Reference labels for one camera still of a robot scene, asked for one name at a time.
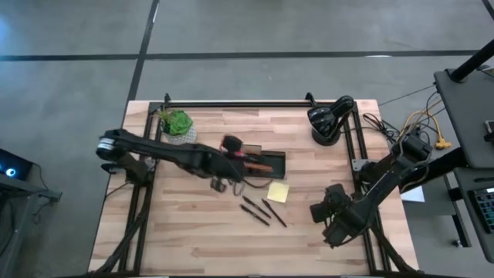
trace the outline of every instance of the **potted plant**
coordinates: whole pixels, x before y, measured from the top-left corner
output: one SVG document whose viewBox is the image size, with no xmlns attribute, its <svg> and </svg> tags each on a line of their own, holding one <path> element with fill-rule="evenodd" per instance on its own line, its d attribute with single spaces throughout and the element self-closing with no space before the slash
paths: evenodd
<svg viewBox="0 0 494 278">
<path fill-rule="evenodd" d="M 182 110 L 167 111 L 159 113 L 161 131 L 170 144 L 195 143 L 197 131 L 192 119 Z"/>
</svg>

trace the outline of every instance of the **green plant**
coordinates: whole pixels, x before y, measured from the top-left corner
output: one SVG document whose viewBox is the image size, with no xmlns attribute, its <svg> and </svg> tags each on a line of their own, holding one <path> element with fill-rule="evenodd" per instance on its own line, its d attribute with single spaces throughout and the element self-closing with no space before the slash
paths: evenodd
<svg viewBox="0 0 494 278">
<path fill-rule="evenodd" d="M 182 110 L 174 110 L 168 113 L 164 110 L 159 113 L 163 132 L 172 136 L 187 134 L 193 122 Z"/>
</svg>

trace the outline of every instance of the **keyboard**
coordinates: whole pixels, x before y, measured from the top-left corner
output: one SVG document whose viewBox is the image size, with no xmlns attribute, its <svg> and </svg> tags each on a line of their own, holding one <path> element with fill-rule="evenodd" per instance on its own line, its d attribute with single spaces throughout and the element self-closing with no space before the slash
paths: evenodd
<svg viewBox="0 0 494 278">
<path fill-rule="evenodd" d="M 487 233 L 494 233 L 494 188 L 472 190 L 469 193 L 484 229 Z"/>
</svg>

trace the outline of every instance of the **blue light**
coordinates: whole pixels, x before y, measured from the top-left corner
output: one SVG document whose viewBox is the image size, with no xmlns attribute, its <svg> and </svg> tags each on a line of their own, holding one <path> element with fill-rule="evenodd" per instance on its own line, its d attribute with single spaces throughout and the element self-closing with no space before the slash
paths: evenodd
<svg viewBox="0 0 494 278">
<path fill-rule="evenodd" d="M 5 171 L 5 173 L 6 173 L 9 177 L 13 177 L 13 176 L 15 176 L 16 171 L 15 171 L 15 169 L 9 168 L 9 169 L 7 169 L 7 171 Z"/>
</svg>

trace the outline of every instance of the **plant pot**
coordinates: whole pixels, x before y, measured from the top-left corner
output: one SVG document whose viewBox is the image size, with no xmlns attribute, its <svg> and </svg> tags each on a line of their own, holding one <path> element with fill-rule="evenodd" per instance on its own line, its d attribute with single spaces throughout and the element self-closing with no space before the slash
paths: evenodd
<svg viewBox="0 0 494 278">
<path fill-rule="evenodd" d="M 164 133 L 164 136 L 167 138 L 167 141 L 170 144 L 195 143 L 198 138 L 198 132 L 195 130 L 195 126 L 192 125 L 191 128 L 188 129 L 188 132 L 186 134 L 170 135 Z"/>
</svg>

